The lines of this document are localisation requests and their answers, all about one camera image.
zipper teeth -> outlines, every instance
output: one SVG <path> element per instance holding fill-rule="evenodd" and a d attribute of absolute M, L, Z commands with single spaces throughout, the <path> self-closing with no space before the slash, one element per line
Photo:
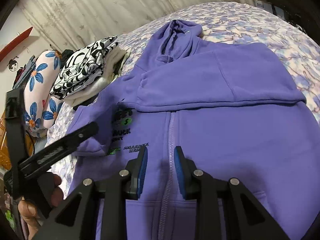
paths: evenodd
<path fill-rule="evenodd" d="M 168 146 L 169 146 L 169 176 L 168 176 L 168 182 L 165 187 L 164 196 L 162 198 L 161 202 L 161 211 L 160 211 L 160 219 L 159 219 L 159 229 L 158 229 L 158 240 L 163 240 L 164 238 L 164 226 L 165 226 L 165 220 L 167 217 L 167 211 L 169 206 L 169 197 L 170 197 L 170 191 L 171 186 L 173 182 L 173 140 L 172 140 L 172 130 L 173 130 L 173 119 L 174 119 L 175 113 L 171 113 L 170 115 L 170 121 L 169 121 L 169 140 L 168 140 Z"/>

beige curtain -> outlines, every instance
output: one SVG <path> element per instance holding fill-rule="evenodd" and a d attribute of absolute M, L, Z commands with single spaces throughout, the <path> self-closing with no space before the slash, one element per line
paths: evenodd
<path fill-rule="evenodd" d="M 59 50 L 79 49 L 128 33 L 178 9 L 211 1 L 254 0 L 20 0 L 28 21 Z"/>

bedspread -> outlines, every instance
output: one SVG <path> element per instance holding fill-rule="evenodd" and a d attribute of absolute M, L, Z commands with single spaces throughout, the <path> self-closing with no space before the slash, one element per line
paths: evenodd
<path fill-rule="evenodd" d="M 119 46 L 131 49 L 121 75 L 128 73 L 143 52 L 151 35 L 164 23 L 183 19 L 202 25 L 203 39 L 224 43 L 262 42 L 283 62 L 298 89 L 307 98 L 307 106 L 320 122 L 320 47 L 307 35 L 260 8 L 236 2 L 213 2 L 194 5 L 119 36 Z M 48 131 L 47 145 L 62 138 L 75 111 L 63 104 L 55 124 Z M 75 157 L 67 156 L 52 166 L 62 177 L 66 196 L 75 169 Z"/>

purple zip-up jacket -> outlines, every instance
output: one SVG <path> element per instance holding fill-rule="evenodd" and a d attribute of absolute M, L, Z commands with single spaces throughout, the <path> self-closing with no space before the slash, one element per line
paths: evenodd
<path fill-rule="evenodd" d="M 213 43 L 201 31 L 165 24 L 128 75 L 78 108 L 68 133 L 91 121 L 99 133 L 75 152 L 70 190 L 118 172 L 146 145 L 143 193 L 126 205 L 128 239 L 193 240 L 196 202 L 183 200 L 174 169 L 180 145 L 198 169 L 240 179 L 299 240 L 320 210 L 319 126 L 264 44 Z"/>

white wall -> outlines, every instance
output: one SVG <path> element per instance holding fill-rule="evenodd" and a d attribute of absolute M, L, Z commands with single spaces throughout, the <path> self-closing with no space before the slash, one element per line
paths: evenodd
<path fill-rule="evenodd" d="M 15 7 L 0 30 L 0 50 L 16 38 L 18 36 L 17 33 L 21 34 L 30 27 L 30 22 L 28 22 L 20 9 Z M 23 67 L 32 55 L 37 57 L 46 49 L 50 49 L 48 42 L 40 37 L 39 33 L 33 29 L 30 36 L 15 47 L 0 62 L 0 116 L 4 111 L 5 94 L 12 89 L 17 70 L 20 67 Z M 10 59 L 14 59 L 18 62 L 18 68 L 14 72 L 10 71 L 8 68 Z"/>

